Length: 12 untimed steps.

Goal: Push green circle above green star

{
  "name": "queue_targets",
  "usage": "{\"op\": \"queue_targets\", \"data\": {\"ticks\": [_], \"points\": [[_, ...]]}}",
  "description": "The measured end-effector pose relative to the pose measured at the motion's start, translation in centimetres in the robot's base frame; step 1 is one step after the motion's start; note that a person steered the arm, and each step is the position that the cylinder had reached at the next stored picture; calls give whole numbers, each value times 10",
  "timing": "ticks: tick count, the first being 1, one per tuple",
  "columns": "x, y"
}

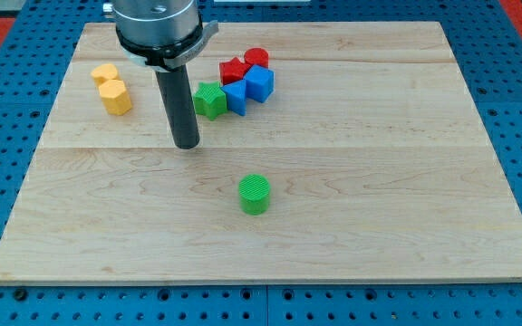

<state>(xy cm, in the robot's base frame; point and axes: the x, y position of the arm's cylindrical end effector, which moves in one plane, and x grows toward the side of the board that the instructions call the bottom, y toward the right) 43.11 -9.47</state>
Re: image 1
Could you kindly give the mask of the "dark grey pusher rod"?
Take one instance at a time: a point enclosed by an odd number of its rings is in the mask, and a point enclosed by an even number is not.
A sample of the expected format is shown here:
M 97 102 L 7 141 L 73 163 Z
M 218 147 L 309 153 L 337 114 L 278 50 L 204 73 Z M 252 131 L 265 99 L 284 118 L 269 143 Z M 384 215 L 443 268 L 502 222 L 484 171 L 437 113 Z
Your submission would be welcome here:
M 200 142 L 198 123 L 187 67 L 171 72 L 156 72 L 173 142 L 179 149 L 193 149 Z

